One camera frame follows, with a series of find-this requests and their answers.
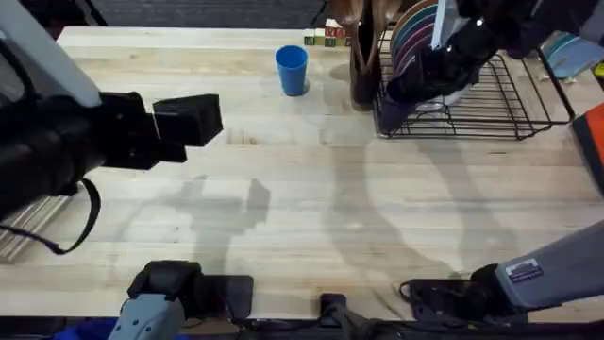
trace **black wire dish rack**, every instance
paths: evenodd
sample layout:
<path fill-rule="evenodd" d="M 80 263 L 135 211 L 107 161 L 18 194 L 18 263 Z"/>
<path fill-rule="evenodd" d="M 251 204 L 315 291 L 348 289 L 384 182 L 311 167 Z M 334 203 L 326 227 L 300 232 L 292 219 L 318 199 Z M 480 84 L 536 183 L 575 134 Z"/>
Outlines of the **black wire dish rack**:
<path fill-rule="evenodd" d="M 534 97 L 537 98 L 540 106 L 537 110 L 539 112 L 532 110 L 529 114 L 505 59 L 500 55 L 495 55 L 480 70 L 479 83 L 472 86 L 454 104 L 446 105 L 443 99 L 440 102 L 430 102 L 428 104 L 434 109 L 412 112 L 401 128 L 391 131 L 383 130 L 379 123 L 383 106 L 398 105 L 386 95 L 386 85 L 392 76 L 390 51 L 383 48 L 384 44 L 390 45 L 388 33 L 387 30 L 382 34 L 378 45 L 381 81 L 373 110 L 377 134 L 383 138 L 462 137 L 521 141 L 554 126 L 566 125 L 575 118 L 573 108 L 562 86 L 554 77 L 543 52 L 537 50 L 536 53 L 568 113 L 567 117 L 563 117 L 564 119 L 552 118 L 527 63 L 520 60 L 518 62 L 522 63 L 522 68 L 529 79 L 529 87 L 534 91 Z"/>

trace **blue cup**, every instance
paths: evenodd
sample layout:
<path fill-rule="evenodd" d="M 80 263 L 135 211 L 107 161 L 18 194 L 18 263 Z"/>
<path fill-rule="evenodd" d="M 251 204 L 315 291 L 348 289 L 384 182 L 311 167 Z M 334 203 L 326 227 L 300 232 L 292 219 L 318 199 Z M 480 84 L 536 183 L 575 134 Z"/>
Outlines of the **blue cup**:
<path fill-rule="evenodd" d="M 275 55 L 283 92 L 289 96 L 302 95 L 305 91 L 306 65 L 309 54 L 300 46 L 283 46 Z"/>

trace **colorful plate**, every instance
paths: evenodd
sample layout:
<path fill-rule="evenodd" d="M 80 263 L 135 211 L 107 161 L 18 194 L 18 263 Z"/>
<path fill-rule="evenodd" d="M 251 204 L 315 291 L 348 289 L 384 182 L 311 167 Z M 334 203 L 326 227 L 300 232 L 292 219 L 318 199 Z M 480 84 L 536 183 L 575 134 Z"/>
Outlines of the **colorful plate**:
<path fill-rule="evenodd" d="M 396 36 L 393 36 L 393 44 L 391 51 L 397 51 L 398 47 L 405 42 L 418 29 L 428 25 L 434 24 L 436 21 L 436 9 L 438 6 L 431 5 L 417 13 L 413 14 L 411 18 L 407 21 L 407 23 L 403 24 L 401 28 L 396 33 Z"/>
<path fill-rule="evenodd" d="M 411 37 L 418 30 L 430 25 L 434 24 L 436 19 L 436 12 L 421 18 L 419 21 L 415 22 L 413 25 L 404 25 L 404 27 L 398 31 L 396 35 L 396 42 L 393 44 L 393 53 L 391 52 L 392 59 L 398 54 L 400 51 L 400 47 L 404 44 L 404 42 Z"/>
<path fill-rule="evenodd" d="M 427 25 L 422 29 L 415 32 L 410 38 L 408 38 L 398 49 L 395 60 L 393 62 L 396 74 L 398 71 L 402 71 L 402 67 L 407 64 L 409 58 L 415 55 L 415 51 L 419 48 L 425 47 L 424 44 L 418 44 L 423 42 L 426 37 L 432 38 L 432 32 L 434 31 L 434 24 Z"/>
<path fill-rule="evenodd" d="M 396 73 L 398 75 L 402 74 L 405 69 L 407 67 L 409 67 L 409 61 L 413 60 L 413 58 L 415 57 L 415 54 L 422 48 L 427 47 L 430 45 L 431 40 L 432 39 L 432 34 L 428 34 L 427 36 L 421 37 L 419 41 L 417 41 L 410 49 L 409 51 L 403 56 L 403 58 L 400 61 L 400 64 L 398 66 L 404 66 L 404 67 L 397 67 L 396 68 Z"/>
<path fill-rule="evenodd" d="M 393 49 L 393 41 L 394 41 L 394 37 L 396 37 L 396 34 L 398 33 L 398 31 L 400 30 L 400 28 L 407 22 L 407 20 L 409 20 L 409 18 L 412 17 L 413 14 L 417 13 L 418 11 L 431 6 L 431 5 L 437 5 L 438 4 L 438 0 L 422 0 L 420 2 L 418 2 L 417 4 L 413 5 L 411 8 L 409 8 L 405 14 L 403 14 L 403 16 L 400 17 L 400 19 L 398 19 L 398 22 L 396 23 L 396 26 L 393 29 L 393 35 L 392 35 L 392 39 L 390 40 L 390 50 L 392 51 Z"/>

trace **butcher block countertop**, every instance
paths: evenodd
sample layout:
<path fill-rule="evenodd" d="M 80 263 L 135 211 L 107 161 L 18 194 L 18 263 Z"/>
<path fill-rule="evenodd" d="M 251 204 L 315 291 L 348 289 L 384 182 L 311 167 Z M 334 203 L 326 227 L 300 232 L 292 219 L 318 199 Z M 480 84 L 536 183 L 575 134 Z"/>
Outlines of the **butcher block countertop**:
<path fill-rule="evenodd" d="M 0 315 L 117 315 L 134 276 L 173 259 L 252 276 L 252 317 L 314 317 L 330 292 L 362 315 L 409 319 L 401 281 L 467 277 L 604 219 L 569 126 L 523 142 L 379 139 L 372 113 L 351 105 L 345 48 L 308 47 L 309 92 L 282 93 L 275 51 L 303 36 L 66 28 L 58 43 L 101 91 L 136 91 L 148 111 L 219 94 L 225 130 L 185 164 L 91 172 L 103 208 L 88 241 L 66 256 L 33 245 L 0 266 Z M 566 89 L 577 112 L 602 98 L 589 75 Z M 556 100 L 545 94 L 560 113 Z M 43 235 L 67 247 L 89 207 L 77 195 Z M 592 298 L 531 319 L 602 311 Z"/>

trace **label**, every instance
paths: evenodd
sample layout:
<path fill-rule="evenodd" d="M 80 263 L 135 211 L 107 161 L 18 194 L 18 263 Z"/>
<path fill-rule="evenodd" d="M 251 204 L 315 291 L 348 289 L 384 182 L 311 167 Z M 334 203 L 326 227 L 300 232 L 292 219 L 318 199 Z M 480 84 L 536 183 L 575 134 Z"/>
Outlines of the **label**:
<path fill-rule="evenodd" d="M 508 274 L 508 278 L 513 283 L 519 283 L 538 278 L 544 275 L 544 271 L 537 263 L 537 260 L 528 259 L 507 267 L 506 274 Z"/>

